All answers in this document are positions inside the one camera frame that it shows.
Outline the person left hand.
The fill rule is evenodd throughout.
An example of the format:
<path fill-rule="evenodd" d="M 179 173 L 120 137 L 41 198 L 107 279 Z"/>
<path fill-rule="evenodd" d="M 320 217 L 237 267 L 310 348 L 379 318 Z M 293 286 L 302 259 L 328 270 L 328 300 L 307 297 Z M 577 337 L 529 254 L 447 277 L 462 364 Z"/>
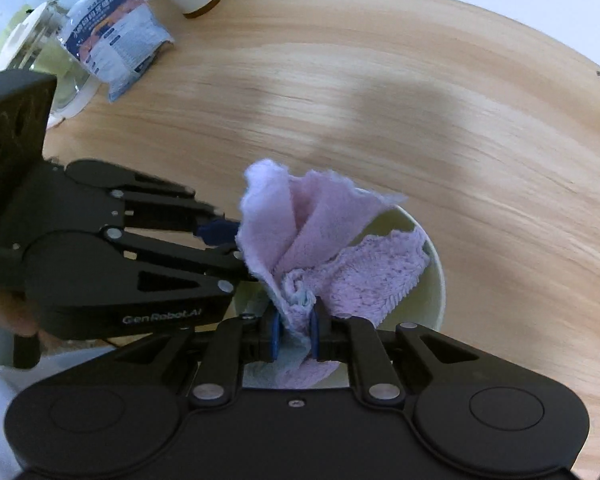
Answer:
<path fill-rule="evenodd" d="M 38 327 L 32 304 L 18 299 L 14 294 L 3 289 L 0 289 L 0 327 L 21 337 L 39 336 L 46 349 L 62 345 L 60 339 L 43 332 Z"/>

